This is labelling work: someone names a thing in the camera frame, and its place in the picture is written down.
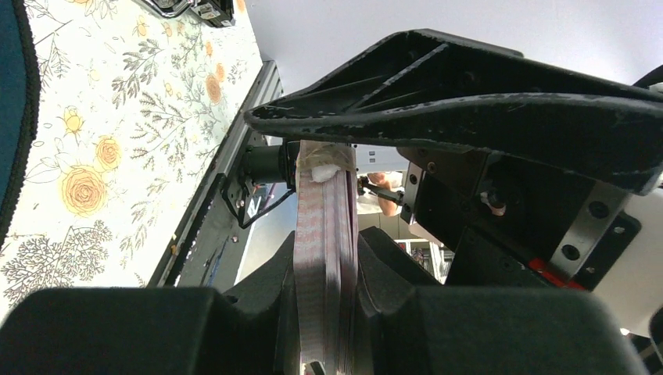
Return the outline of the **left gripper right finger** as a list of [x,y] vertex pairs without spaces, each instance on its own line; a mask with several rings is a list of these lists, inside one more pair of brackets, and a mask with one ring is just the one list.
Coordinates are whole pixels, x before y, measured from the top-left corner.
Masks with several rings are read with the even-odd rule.
[[357,374],[644,374],[592,294],[440,284],[377,227],[360,232]]

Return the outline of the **red card deck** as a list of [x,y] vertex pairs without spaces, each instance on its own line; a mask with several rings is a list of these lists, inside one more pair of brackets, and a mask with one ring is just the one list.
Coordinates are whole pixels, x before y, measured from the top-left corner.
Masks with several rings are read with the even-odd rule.
[[353,372],[358,278],[354,149],[302,141],[296,160],[293,269],[300,358],[326,374]]

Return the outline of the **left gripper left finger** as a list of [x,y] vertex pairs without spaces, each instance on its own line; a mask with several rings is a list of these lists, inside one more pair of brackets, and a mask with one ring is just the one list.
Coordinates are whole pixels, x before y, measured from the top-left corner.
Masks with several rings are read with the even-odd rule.
[[296,374],[294,238],[230,290],[54,288],[1,328],[4,374]]

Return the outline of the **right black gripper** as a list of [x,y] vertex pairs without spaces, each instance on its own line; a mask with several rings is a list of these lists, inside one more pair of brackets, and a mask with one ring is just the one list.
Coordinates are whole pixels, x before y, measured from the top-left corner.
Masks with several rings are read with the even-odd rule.
[[661,94],[431,29],[244,118],[281,138],[402,147],[403,219],[453,252],[453,286],[592,291],[642,228],[624,191],[647,195],[662,174]]

